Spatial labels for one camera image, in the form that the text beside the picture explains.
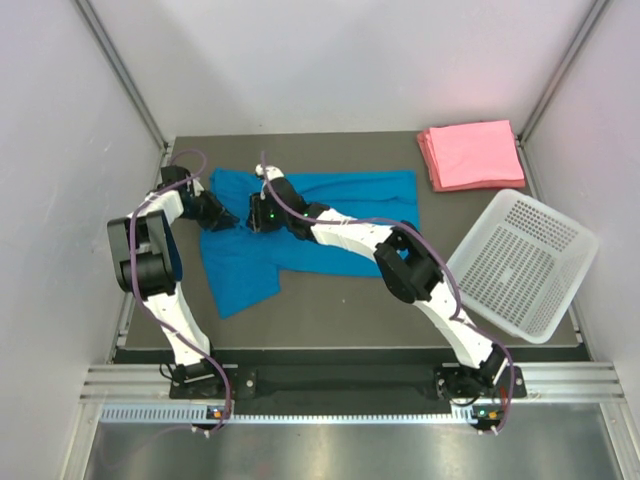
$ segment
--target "metal frame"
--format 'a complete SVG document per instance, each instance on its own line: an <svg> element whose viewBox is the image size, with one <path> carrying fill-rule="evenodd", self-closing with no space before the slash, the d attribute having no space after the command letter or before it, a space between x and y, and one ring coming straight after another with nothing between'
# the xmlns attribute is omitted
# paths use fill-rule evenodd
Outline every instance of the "metal frame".
<svg viewBox="0 0 640 480"><path fill-rule="evenodd" d="M113 69L116 78L120 81L120 84L124 88L129 100L131 100L131 103L140 115L142 122L147 127L147 130L149 130L149 134L153 137L154 141L160 148L167 148L168 142L165 140L164 135L162 135L160 127L158 127L153 115L149 111L147 104L142 98L138 87L136 87L136 84L122 61L122 58L118 54L111 38L109 38L100 18L93 8L93 5L89 0L73 0L73 3L78 8L78 11L82 15L87 27L89 27L89 30L98 43L98 46Z"/></svg>
<svg viewBox="0 0 640 480"><path fill-rule="evenodd" d="M142 95L137 89L124 62L119 56L113 42L104 29L90 0L73 0L98 45L105 54L115 75L122 84L127 96L138 111L142 121L149 130L155 142L166 149L163 162L171 154L172 146L168 146L155 119L146 106ZM596 25L604 16L612 0L594 0L587 15L583 19L580 28L572 39L563 57L557 65L553 75L547 82L543 92L528 117L525 126L518 138L519 152L523 160L523 166L527 172L527 178L536 198L540 198L541 191L532 172L532 165L527 160L524 146L532 132L540 122L553 98L557 94L564 79L575 63L579 53L584 49L588 39L593 34ZM128 325L133 312L133 301L130 295L124 298L121 314L118 322L112 353L118 347L124 346ZM570 314L576 333L580 336L579 308L572 304ZM238 352L223 352L223 356L234 357ZM361 351L360 361L366 362L371 352ZM373 357L380 354L387 361L394 358L411 357L412 352L373 352ZM417 353L414 359L421 359L422 353ZM269 357L269 352L262 352L261 357ZM435 357L442 355L436 352ZM635 424L631 418L629 408L625 402L622 388L619 384L615 369L610 363L519 363L523 370L525 382L529 390L526 399L517 400L518 403L597 403L601 405L604 421L609 432L612 447L620 464L625 479L640 478L640 440ZM141 405L150 405L153 408L172 408L186 405L199 407L201 404L195 401L176 401L168 399L169 382L162 378L157 367L151 365L102 365L90 368L87 380L82 389L79 409L74 424L73 440L69 445L60 478L83 478L91 447L99 421L103 418L105 408L114 406L135 409ZM219 406L220 401L207 400L206 405ZM452 411L450 414L434 415L391 415L391 416L290 416L290 415L235 415L231 422L236 423L341 423L341 422L388 422L388 423L456 423L462 418L466 421L464 413Z"/></svg>
<svg viewBox="0 0 640 480"><path fill-rule="evenodd" d="M567 77L567 74L578 58L578 55L584 49L587 41L593 34L596 25L598 25L605 12L607 11L607 8L611 6L612 3L613 0L594 0L591 4L591 8L587 12L585 18L582 20L578 31L571 40L569 47L564 52L562 59L554 69L551 78L542 91L542 95L536 102L536 106L534 107L533 111L529 115L529 118L524 124L522 132L519 135L522 143L526 143L529 137L531 137L533 130L536 128L536 126L540 122L540 119L544 115L544 112L547 110L547 108L551 104L551 101L558 93L560 86L562 85L564 79Z"/></svg>
<svg viewBox="0 0 640 480"><path fill-rule="evenodd" d="M519 364L529 395L519 404L599 404L609 429L612 447L625 479L638 478L638 436L630 423L628 407L615 368L611 363L522 363ZM225 365L233 369L234 365ZM221 400L169 400L169 381L153 365L95 365L82 388L73 442L60 478L83 478L100 421L143 423L140 413L166 410L162 423L188 423L176 409L197 411L203 405L221 408ZM449 413L416 415L236 415L229 423L241 424L461 424L470 418L468 409Z"/></svg>

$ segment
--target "wire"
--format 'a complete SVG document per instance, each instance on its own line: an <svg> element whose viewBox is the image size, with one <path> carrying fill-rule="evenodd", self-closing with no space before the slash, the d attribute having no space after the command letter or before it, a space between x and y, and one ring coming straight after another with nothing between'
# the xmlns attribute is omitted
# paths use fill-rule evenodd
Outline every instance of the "wire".
<svg viewBox="0 0 640 480"><path fill-rule="evenodd" d="M164 370L162 370L162 367L167 367L167 370L169 370L169 375L164 373ZM158 371L160 372L160 375L162 377L166 378L167 380L171 380L172 384L177 383L173 378L173 369L171 368L171 365L169 365L168 363L161 363L160 365L158 365Z"/></svg>
<svg viewBox="0 0 640 480"><path fill-rule="evenodd" d="M476 332L478 335L481 335L484 338L486 338L487 340L489 340L490 342L496 344L498 346L498 348L500 348L500 350L502 350L502 352L505 355L505 358L507 359L507 362L508 362L508 365L509 365L509 372L510 372L509 391L507 393L507 404L506 404L506 407L504 408L504 415L502 417L502 420L500 421L500 423L498 424L498 426L495 429L496 435L498 433L500 433L502 431L502 429L504 428L506 422L507 422L507 417L509 416L508 414L509 414L509 410L511 408L511 400L513 399L513 390L514 390L514 387L515 387L515 366L513 364L513 359L511 358L511 354L509 353L509 350L507 349L507 347L500 340L498 340L498 339L494 338L493 336L489 335L488 333L484 332L483 330L481 330L480 328L478 328L474 324L469 323L469 322L465 322L464 320L458 318L458 315L460 314L460 310L462 309L462 299L460 297L460 288L458 287L458 284L456 283L456 280L455 280L455 278L453 276L453 273L451 273L451 270L449 270L449 267L447 267L447 264L444 262L442 257L438 254L438 252L429 244L429 242L427 242L425 240L425 238L422 235L420 235L419 232L415 231L413 228L411 228L409 225L407 225L405 223L402 223L402 222L399 222L397 220L393 220L393 219L390 219L390 218L383 218L383 217L354 218L352 220L348 220L347 222L344 222L344 221L340 221L340 220L319 220L317 218L305 217L304 215L299 214L298 212L293 210L291 207L289 207L286 203L284 203L284 201L276 193L275 189L273 188L273 185L271 185L271 180L269 179L269 176L267 175L267 156L266 156L266 153L265 153L264 150L260 153L260 165L262 166L264 179L265 179L265 185L267 187L267 190L269 190L269 193L271 194L273 199L276 201L276 203L285 212L287 212L289 215L292 215L292 216L294 216L295 218L297 218L299 220L302 220L302 221L305 221L305 222L308 222L308 223L312 223L312 224L319 224L319 225L348 225L348 224L360 224L360 223L385 223L385 224L388 224L388 225L393 225L395 227L401 228L402 230L407 232L409 235L414 237L416 240L418 240L422 244L422 246L427 249L429 254L433 257L433 259L436 261L436 263L438 264L440 269L444 272L445 276L447 277L447 280L449 282L449 286L451 287L451 291L453 293L453 297L455 298L455 301L456 301L456 308L455 308L455 311L453 312L453 315L450 317L450 320L462 322L467 327L469 327L471 330Z"/></svg>
<svg viewBox="0 0 640 480"><path fill-rule="evenodd" d="M153 320L154 322L158 323L161 327L163 327L164 329L168 330L169 332L171 332L172 334L175 335L175 337L180 340L183 344L185 344L187 347L189 347L191 350L193 350L194 352L202 355L209 363L211 363L211 365L213 365L213 367L216 369L216 371L220 374L220 377L222 378L222 381L224 383L224 388L225 388L225 400L224 400L224 413L222 415L222 418L220 419L220 421L216 424L216 426L211 430L211 433L216 432L217 430L219 430L222 427L222 424L224 423L224 420L228 419L229 416L231 415L231 385L229 383L229 379L227 378L227 375L225 373L225 371L222 369L222 367L220 366L220 364L211 356L209 355L208 352L205 352L203 350L201 350L198 346L194 345L189 339L185 338L176 328L174 328L172 325L169 325L166 322L163 322L162 320L160 320L159 318L157 318L143 303L142 301L142 295L140 294L140 285L138 283L138 270L137 270L137 266L138 266L138 262L137 262L137 258L136 258L136 221L138 219L138 215L140 214L140 212L142 212L145 208L147 208L149 205L151 205L153 203L153 201L161 196L164 195L165 193L171 191L171 190L175 190L178 187L181 187L182 185L186 185L187 183L191 182L192 180L198 178L200 176L200 174L204 171L205 167L207 166L207 156L204 154L204 152L202 152L201 150L197 150L195 148L192 149L188 149L188 150L183 150L180 153L176 154L170 161L169 164L173 164L176 162L176 160L178 160L180 157L187 155L187 154L196 154L199 155L202 158L202 165L200 166L200 169L194 173L193 175L180 180L178 182L175 182L169 186L166 186L164 188L162 188L160 191L158 192L154 192L153 196L151 198L146 199L144 202L142 202L138 208L136 208L133 213L131 214L131 221L129 224L129 258L130 258L130 262L131 262L131 286L132 286L132 290L133 290L133 296L136 299L136 302L138 304L138 306L140 307L140 309L147 315L147 317L149 317L151 320Z"/></svg>

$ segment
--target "white wall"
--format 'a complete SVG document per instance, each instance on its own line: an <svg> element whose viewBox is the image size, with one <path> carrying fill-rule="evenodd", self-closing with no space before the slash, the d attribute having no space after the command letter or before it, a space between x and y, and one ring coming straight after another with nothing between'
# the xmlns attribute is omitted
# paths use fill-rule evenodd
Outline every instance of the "white wall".
<svg viewBox="0 0 640 480"><path fill-rule="evenodd" d="M640 2L613 2L527 144L545 199L600 237L578 293L640 424Z"/></svg>
<svg viewBox="0 0 640 480"><path fill-rule="evenodd" d="M591 0L92 0L168 137L519 130Z"/></svg>
<svg viewBox="0 0 640 480"><path fill-rule="evenodd" d="M0 478L51 479L122 299L105 226L159 150L69 0L0 8Z"/></svg>

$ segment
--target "gray table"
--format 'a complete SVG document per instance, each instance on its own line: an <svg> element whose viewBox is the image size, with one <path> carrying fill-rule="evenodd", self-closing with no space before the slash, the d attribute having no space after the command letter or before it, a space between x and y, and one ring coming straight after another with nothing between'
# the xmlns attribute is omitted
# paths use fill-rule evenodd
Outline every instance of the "gray table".
<svg viewBox="0 0 640 480"><path fill-rule="evenodd" d="M209 167L202 176L205 187L216 167L253 171L261 150L266 150L270 163L285 173L413 169L418 179L421 232L448 259L496 191L434 193L415 135L384 132L182 137L177 139L174 153L199 148L209 156ZM195 171L200 159L188 156L181 165ZM217 348L448 346L424 314L396 300L383 282L374 278L282 272L282 291L278 295L221 320L200 258L198 226L177 221L173 233L185 270L185 297L203 332ZM478 315L471 313L471 317L510 346L528 345ZM577 344L573 325L565 316L547 345ZM126 348L168 346L157 325L136 309Z"/></svg>

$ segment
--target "black mounting bracket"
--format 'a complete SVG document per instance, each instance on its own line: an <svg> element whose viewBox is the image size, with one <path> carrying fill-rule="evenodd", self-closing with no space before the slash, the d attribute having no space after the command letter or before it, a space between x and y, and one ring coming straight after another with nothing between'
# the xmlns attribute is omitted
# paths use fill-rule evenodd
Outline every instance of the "black mounting bracket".
<svg viewBox="0 0 640 480"><path fill-rule="evenodd" d="M402 222L416 232L415 226ZM392 234L377 245L373 257L389 291L405 303L431 300L431 291L442 282L443 273L429 251L411 234L394 227ZM406 252L403 258L399 252Z"/></svg>

